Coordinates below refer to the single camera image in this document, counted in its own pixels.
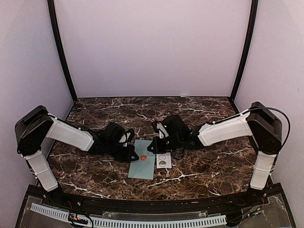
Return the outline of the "white sticker sheet with seals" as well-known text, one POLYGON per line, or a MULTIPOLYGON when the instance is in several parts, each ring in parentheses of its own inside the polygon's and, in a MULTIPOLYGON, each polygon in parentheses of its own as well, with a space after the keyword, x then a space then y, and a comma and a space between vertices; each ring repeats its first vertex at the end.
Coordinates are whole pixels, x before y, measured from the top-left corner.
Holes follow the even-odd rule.
POLYGON ((156 155, 156 168, 172 168, 170 152, 156 155))

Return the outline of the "white-sleeved right robot arm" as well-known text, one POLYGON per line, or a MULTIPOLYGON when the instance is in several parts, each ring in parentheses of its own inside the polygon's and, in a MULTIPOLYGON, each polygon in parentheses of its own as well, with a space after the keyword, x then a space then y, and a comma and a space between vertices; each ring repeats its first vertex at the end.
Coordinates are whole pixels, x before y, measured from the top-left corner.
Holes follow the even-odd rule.
POLYGON ((253 102, 248 109, 234 116, 193 128, 190 134, 204 147, 248 137, 257 154, 250 188, 262 190, 283 147, 282 122, 273 111, 280 112, 261 102, 253 102))

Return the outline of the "blue-grey envelope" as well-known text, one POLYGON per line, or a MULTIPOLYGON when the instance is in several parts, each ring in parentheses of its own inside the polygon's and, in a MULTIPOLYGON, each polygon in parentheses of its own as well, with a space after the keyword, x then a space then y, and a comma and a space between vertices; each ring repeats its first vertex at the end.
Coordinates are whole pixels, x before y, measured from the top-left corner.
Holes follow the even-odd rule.
POLYGON ((135 140, 135 152, 139 156, 138 161, 133 161, 130 164, 128 177, 136 179, 152 180, 154 176, 155 154, 147 151, 150 145, 149 140, 135 140), (146 155, 147 160, 142 161, 141 155, 146 155))

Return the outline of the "red round seal sticker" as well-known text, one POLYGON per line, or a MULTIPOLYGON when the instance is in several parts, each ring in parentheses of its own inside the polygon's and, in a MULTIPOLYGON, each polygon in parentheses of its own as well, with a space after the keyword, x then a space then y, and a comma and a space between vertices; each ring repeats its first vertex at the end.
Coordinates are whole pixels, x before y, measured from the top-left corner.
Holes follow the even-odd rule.
POLYGON ((147 156, 146 156, 146 155, 141 155, 141 156, 140 156, 140 159, 141 159, 142 161, 145 161, 145 160, 147 160, 147 156))

